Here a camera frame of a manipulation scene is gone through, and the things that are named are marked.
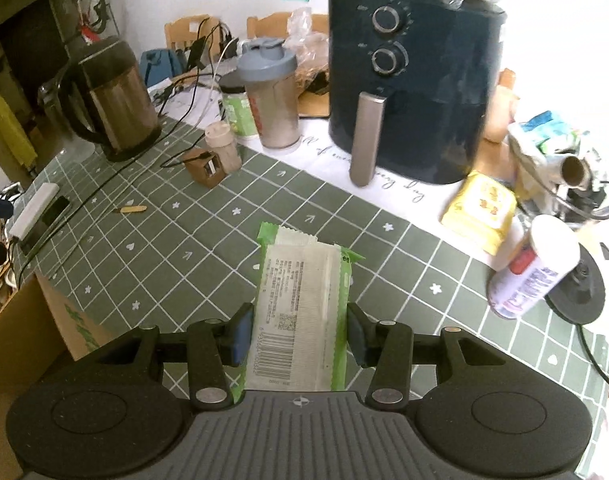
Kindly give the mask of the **green white wipes pack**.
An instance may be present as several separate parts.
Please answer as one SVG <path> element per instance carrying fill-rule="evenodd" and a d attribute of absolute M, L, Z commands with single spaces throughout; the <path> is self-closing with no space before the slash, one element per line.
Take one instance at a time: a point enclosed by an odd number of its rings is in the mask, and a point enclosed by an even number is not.
<path fill-rule="evenodd" d="M 341 391 L 352 264 L 338 244 L 263 221 L 254 326 L 235 399 L 246 390 Z"/>

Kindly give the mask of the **green checkered tablecloth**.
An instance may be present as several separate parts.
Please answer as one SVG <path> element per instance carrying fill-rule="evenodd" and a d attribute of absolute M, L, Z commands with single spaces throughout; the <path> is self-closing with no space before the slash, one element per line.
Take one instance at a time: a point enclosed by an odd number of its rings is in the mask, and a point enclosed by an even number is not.
<path fill-rule="evenodd" d="M 198 138 L 172 119 L 162 139 L 126 166 L 60 154 L 39 174 L 69 207 L 47 235 L 20 250 L 20 278 L 40 272 L 103 324 L 182 330 L 257 306 L 250 386 L 346 384 L 369 373 L 341 350 L 343 316 L 416 333 L 470 330 L 605 412 L 609 337 L 578 330 L 547 306 L 506 320 L 487 304 L 490 269 L 416 212 L 397 216 L 329 180 L 243 148 L 242 167 L 213 188 L 167 158 Z"/>

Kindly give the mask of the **yellow small tool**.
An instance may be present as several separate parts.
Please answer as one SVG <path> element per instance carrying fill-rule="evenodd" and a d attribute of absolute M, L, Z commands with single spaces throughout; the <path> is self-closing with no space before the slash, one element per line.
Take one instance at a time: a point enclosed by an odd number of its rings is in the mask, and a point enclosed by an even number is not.
<path fill-rule="evenodd" d="M 115 214 L 141 214 L 145 212 L 147 207 L 145 205 L 133 205 L 123 206 L 114 210 Z"/>

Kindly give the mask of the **white purple canister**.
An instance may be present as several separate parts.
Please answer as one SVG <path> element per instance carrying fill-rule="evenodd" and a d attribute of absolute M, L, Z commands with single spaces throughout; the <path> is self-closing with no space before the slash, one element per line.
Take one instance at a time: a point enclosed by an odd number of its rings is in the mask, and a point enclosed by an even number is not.
<path fill-rule="evenodd" d="M 497 315 L 520 318 L 573 270 L 580 260 L 577 236 L 559 218 L 540 214 L 531 221 L 512 258 L 492 276 L 487 299 Z"/>

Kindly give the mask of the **yellow wipes pack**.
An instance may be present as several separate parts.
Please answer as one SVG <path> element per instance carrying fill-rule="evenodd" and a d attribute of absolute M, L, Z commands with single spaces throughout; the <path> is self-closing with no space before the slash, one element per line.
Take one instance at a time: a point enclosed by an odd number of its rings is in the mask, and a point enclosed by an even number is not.
<path fill-rule="evenodd" d="M 495 256 L 510 232 L 515 208 L 511 190 L 472 171 L 442 214 L 441 224 Z"/>

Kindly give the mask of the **cardboard box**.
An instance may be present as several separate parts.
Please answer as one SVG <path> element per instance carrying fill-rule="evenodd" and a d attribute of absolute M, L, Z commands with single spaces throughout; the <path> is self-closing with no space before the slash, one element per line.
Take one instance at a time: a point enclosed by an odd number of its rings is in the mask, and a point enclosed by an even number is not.
<path fill-rule="evenodd" d="M 21 474 L 5 430 L 13 402 L 63 354 L 77 361 L 113 339 L 39 273 L 32 274 L 1 310 L 0 479 Z"/>

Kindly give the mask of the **small brown wooden box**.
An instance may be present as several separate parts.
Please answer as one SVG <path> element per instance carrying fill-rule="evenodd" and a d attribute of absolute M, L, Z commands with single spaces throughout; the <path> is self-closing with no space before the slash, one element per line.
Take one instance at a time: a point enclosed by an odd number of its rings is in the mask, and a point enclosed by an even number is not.
<path fill-rule="evenodd" d="M 226 177 L 219 156 L 205 148 L 192 148 L 182 156 L 185 169 L 195 182 L 214 188 Z"/>

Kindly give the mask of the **black round stand base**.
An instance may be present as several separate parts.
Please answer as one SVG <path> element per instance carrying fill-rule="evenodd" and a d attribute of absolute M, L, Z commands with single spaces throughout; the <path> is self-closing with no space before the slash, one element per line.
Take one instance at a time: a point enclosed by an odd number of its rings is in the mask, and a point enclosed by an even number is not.
<path fill-rule="evenodd" d="M 602 273 L 594 258 L 582 244 L 580 259 L 562 281 L 545 296 L 547 305 L 563 320 L 588 325 L 599 318 L 605 304 Z"/>

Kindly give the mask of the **smartphone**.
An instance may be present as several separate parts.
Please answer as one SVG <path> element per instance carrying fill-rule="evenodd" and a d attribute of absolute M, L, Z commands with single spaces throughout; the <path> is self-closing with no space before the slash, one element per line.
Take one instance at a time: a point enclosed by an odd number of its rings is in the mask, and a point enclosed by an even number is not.
<path fill-rule="evenodd" d="M 66 196 L 55 198 L 36 220 L 27 236 L 20 243 L 20 250 L 25 257 L 34 252 L 35 247 L 46 240 L 53 231 L 56 223 L 62 218 L 70 207 L 70 200 Z"/>

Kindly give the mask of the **white power bank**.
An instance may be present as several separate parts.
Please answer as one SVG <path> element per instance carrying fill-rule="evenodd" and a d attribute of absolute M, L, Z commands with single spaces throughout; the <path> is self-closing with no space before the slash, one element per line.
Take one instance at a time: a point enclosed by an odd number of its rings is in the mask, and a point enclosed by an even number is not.
<path fill-rule="evenodd" d="M 20 212 L 18 219 L 12 227 L 7 230 L 11 240 L 24 240 L 31 229 L 38 222 L 41 214 L 47 210 L 50 203 L 59 192 L 59 185 L 56 183 L 44 183 L 35 192 L 27 206 Z"/>

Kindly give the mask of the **green label jar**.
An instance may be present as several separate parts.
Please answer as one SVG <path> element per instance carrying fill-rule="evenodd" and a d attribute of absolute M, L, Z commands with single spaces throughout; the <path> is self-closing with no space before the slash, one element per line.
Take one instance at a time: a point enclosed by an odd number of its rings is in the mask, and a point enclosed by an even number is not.
<path fill-rule="evenodd" d="M 224 119 L 232 130 L 242 138 L 257 136 L 258 131 L 252 114 L 244 81 L 237 70 L 225 74 L 219 80 L 221 108 Z"/>

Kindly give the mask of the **glass bowl with clutter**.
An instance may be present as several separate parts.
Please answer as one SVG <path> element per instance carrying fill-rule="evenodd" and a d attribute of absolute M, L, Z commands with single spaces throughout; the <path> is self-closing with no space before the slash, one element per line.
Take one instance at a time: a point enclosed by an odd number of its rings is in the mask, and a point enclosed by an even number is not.
<path fill-rule="evenodd" d="M 512 122 L 507 142 L 516 159 L 515 194 L 529 217 L 551 214 L 577 228 L 609 219 L 609 170 L 588 131 L 547 110 Z"/>

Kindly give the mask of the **black air fryer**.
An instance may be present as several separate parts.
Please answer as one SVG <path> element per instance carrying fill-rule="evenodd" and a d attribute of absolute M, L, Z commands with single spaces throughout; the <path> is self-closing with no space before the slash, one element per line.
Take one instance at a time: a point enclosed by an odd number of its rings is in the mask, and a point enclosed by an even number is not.
<path fill-rule="evenodd" d="M 483 0 L 329 0 L 329 135 L 355 185 L 376 168 L 430 184 L 469 174 L 504 21 Z"/>

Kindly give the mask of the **black electric kettle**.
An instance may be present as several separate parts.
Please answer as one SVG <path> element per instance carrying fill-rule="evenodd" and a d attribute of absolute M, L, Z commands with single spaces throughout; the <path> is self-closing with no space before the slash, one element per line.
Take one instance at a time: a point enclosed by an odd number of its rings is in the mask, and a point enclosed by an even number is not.
<path fill-rule="evenodd" d="M 116 36 L 77 52 L 58 77 L 57 95 L 72 132 L 99 145 L 111 162 L 143 153 L 160 136 L 136 57 Z"/>

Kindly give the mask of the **grey lid shaker bottle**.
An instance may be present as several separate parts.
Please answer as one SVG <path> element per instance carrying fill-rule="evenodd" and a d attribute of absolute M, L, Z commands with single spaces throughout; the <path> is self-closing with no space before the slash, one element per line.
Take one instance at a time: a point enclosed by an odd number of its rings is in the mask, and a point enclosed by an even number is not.
<path fill-rule="evenodd" d="M 297 58 L 284 38 L 261 37 L 242 48 L 237 73 L 245 86 L 260 142 L 269 150 L 299 142 Z"/>

